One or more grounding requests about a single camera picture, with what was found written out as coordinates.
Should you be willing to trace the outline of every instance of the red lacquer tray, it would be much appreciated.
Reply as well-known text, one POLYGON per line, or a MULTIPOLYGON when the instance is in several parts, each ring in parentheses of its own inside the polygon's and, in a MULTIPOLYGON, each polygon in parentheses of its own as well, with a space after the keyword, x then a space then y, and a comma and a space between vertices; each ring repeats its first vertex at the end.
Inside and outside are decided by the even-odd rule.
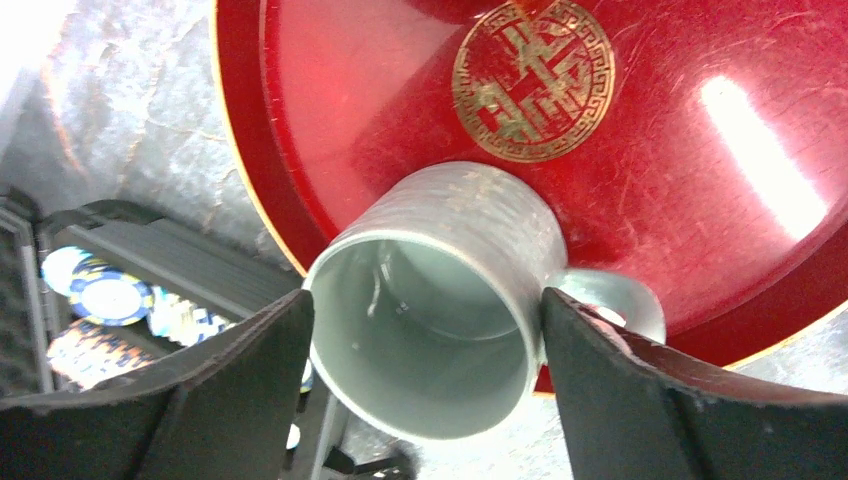
POLYGON ((571 264, 648 284, 695 357, 738 361, 848 298, 841 0, 218 0, 214 18, 243 177, 301 273, 398 180, 466 159, 536 189, 571 264))

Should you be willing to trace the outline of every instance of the silver mug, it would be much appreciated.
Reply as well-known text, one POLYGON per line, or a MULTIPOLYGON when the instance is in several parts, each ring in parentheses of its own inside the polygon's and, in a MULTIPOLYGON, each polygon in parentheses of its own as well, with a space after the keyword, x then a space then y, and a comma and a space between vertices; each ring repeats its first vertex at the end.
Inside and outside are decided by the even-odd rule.
POLYGON ((355 414, 414 442, 471 437, 533 392, 539 303, 553 286, 665 341, 643 284, 569 269, 550 207, 492 166, 449 162, 397 183, 315 260, 311 359, 355 414))

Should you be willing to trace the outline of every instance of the gold circular symbol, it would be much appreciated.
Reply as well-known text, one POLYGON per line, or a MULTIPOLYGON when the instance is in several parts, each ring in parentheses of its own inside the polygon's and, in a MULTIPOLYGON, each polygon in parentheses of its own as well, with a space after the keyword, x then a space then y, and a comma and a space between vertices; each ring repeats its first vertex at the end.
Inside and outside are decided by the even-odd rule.
POLYGON ((509 1, 462 42, 454 106, 487 152, 541 162, 589 138, 607 111, 614 77, 610 41, 589 12, 555 0, 530 19, 509 1))

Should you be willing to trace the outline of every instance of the mug handle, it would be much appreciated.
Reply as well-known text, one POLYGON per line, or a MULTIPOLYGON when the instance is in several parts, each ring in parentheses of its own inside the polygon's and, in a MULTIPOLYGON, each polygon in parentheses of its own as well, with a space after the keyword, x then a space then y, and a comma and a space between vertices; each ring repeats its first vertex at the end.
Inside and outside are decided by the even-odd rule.
MULTIPOLYGON (((590 307, 612 310, 624 320, 621 326, 627 330, 657 343, 665 343, 662 306, 654 292, 642 282, 616 273, 568 268, 548 277, 545 286, 558 288, 590 307)), ((598 313, 605 316, 603 310, 598 313)), ((620 323, 615 318, 608 319, 620 323)))

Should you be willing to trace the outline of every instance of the cup rim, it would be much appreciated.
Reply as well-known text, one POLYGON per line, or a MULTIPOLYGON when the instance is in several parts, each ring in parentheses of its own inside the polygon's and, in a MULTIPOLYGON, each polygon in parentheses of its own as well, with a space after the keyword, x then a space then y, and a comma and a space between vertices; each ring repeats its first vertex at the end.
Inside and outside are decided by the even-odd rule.
POLYGON ((324 383, 327 384, 327 386, 332 390, 332 393, 336 397, 338 397, 339 400, 341 400, 341 402, 354 414, 356 414, 358 417, 362 418, 366 422, 370 423, 371 425, 376 426, 383 432, 400 439, 413 441, 417 444, 449 443, 472 439, 474 437, 483 435, 486 432, 495 429, 499 425, 506 423, 510 419, 510 417, 513 416, 513 414, 520 410, 519 407, 521 407, 525 402, 528 401, 528 399, 532 396, 533 387, 539 375, 541 359, 539 358, 537 351, 541 348, 541 346, 534 345, 534 333, 529 331, 529 326, 532 322, 529 318, 527 318, 527 315, 525 314, 518 300, 515 298, 514 295, 509 294, 509 292, 505 288, 503 288, 503 286, 498 286, 492 283, 492 271, 484 267, 479 261, 477 261, 477 259, 473 257, 473 254, 464 255, 463 252, 461 252, 456 247, 451 246, 449 243, 433 238, 431 235, 428 235, 426 233, 417 232, 415 230, 380 228, 353 233, 343 238, 338 238, 337 240, 338 241, 333 241, 330 246, 324 249, 324 251, 321 252, 318 258, 316 258, 312 265, 309 267, 309 270, 307 271, 306 277, 304 278, 303 284, 301 286, 303 290, 310 291, 311 293, 310 287, 314 283, 317 272, 321 269, 321 267, 334 255, 338 254, 346 248, 355 245, 380 240, 394 240, 410 242, 415 243, 417 245, 434 248, 445 255, 451 256, 453 259, 457 260, 461 264, 465 265, 467 268, 471 269, 497 294, 498 298, 506 306, 513 319, 519 320, 516 321, 516 324, 518 325, 518 331, 521 334, 521 342, 524 345, 524 360, 526 364, 526 370, 524 372, 524 388, 521 392, 521 396, 518 398, 518 401, 516 402, 512 410, 501 421, 492 425, 489 428, 486 428, 485 430, 481 430, 477 433, 464 437, 447 439, 429 438, 422 437, 420 435, 389 425, 384 421, 379 420, 375 416, 371 415, 370 413, 366 412, 364 409, 360 408, 359 405, 353 401, 353 399, 351 399, 347 394, 345 394, 345 392, 341 391, 337 387, 338 383, 332 378, 332 375, 329 374, 327 369, 324 368, 324 363, 321 360, 321 355, 315 348, 315 338, 313 336, 313 339, 310 342, 309 346, 309 358, 312 361, 312 366, 319 373, 319 376, 324 381, 324 383))

